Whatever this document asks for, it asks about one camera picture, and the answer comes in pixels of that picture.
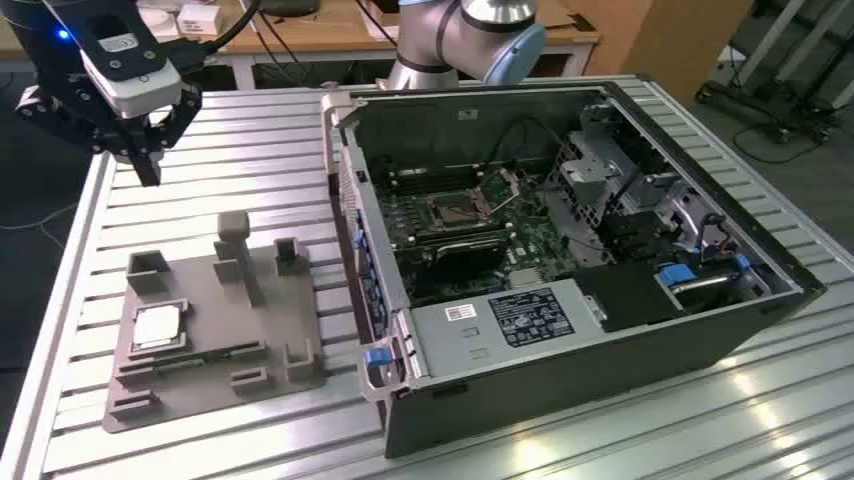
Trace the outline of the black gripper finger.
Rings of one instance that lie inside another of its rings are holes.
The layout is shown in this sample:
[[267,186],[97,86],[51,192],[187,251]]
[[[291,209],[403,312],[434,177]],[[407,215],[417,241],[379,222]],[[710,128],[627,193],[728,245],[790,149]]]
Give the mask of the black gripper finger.
[[124,119],[83,74],[37,77],[21,93],[16,114],[88,153],[109,152],[132,165],[149,186],[149,121]]
[[201,89],[196,83],[181,85],[180,98],[171,106],[168,115],[145,127],[147,153],[141,170],[141,185],[160,185],[160,166],[157,156],[163,150],[172,148],[201,108]]

